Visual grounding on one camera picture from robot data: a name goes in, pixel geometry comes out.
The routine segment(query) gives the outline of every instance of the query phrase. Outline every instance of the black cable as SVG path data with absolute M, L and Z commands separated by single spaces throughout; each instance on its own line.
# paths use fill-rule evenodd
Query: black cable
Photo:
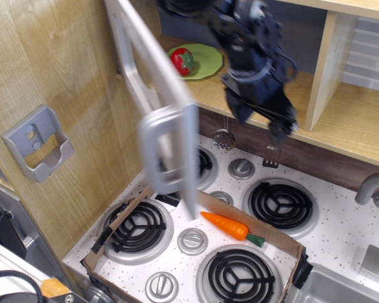
M 279 82 L 281 83 L 287 83 L 296 78 L 298 75 L 298 66 L 296 65 L 295 61 L 288 55 L 286 52 L 284 52 L 280 47 L 275 47 L 274 53 L 276 53 L 278 56 L 283 57 L 285 60 L 288 60 L 290 64 L 292 65 L 293 75 L 290 78 L 286 79 L 279 79 L 274 73 L 271 73 L 271 75 Z
M 24 273 L 20 273 L 19 271 L 15 271 L 15 270 L 2 270 L 2 271 L 0 271 L 0 278 L 2 278 L 4 276 L 15 276 L 17 278 L 23 279 L 24 281 L 27 281 L 33 287 L 35 292 L 37 293 L 38 303 L 44 303 L 45 302 L 44 296 L 42 295 L 42 292 L 40 291 L 38 284 L 36 284 L 35 281 L 31 277 L 29 277 L 28 275 L 26 275 Z

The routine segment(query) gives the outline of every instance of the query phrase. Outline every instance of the dark wood backsplash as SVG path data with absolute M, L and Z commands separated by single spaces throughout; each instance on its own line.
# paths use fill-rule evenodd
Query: dark wood backsplash
M 212 138 L 217 129 L 223 128 L 221 114 L 200 108 L 200 133 Z M 270 140 L 268 131 L 246 124 L 241 126 L 229 118 L 229 130 L 236 138 L 236 147 L 264 157 Z M 288 138 L 282 147 L 279 163 L 336 185 L 357 191 L 371 174 L 379 172 L 379 166 L 356 160 L 333 151 Z

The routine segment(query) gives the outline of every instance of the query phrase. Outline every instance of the orange object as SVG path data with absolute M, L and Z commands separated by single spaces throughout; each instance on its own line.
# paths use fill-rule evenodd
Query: orange object
M 201 211 L 201 215 L 210 223 L 239 241 L 244 240 L 248 234 L 248 227 L 243 223 L 205 211 Z
M 210 223 L 214 224 L 228 235 L 231 235 L 236 240 L 243 241 L 244 239 L 247 239 L 258 247 L 263 247 L 265 243 L 265 239 L 263 237 L 249 234 L 248 227 L 243 223 L 216 215 L 214 213 L 207 213 L 205 211 L 201 211 L 201 215 Z
M 52 278 L 42 281 L 40 289 L 42 295 L 47 298 L 58 297 L 70 293 L 68 287 L 64 286 L 59 280 Z

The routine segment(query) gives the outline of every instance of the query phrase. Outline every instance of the gray wall holder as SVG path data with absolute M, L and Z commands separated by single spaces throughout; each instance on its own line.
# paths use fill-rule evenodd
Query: gray wall holder
M 35 167 L 25 158 L 35 153 L 50 136 L 58 143 Z M 1 136 L 23 174 L 35 182 L 46 180 L 73 153 L 70 139 L 65 135 L 55 112 L 42 104 Z

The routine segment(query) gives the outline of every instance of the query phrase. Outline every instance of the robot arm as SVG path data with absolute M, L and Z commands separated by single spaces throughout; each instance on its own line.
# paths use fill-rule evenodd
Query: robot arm
M 296 65 L 280 48 L 281 26 L 261 0 L 156 0 L 170 16 L 206 25 L 229 58 L 222 77 L 226 100 L 243 124 L 257 112 L 271 121 L 269 136 L 280 147 L 298 128 L 296 110 L 284 94 L 287 69 Z

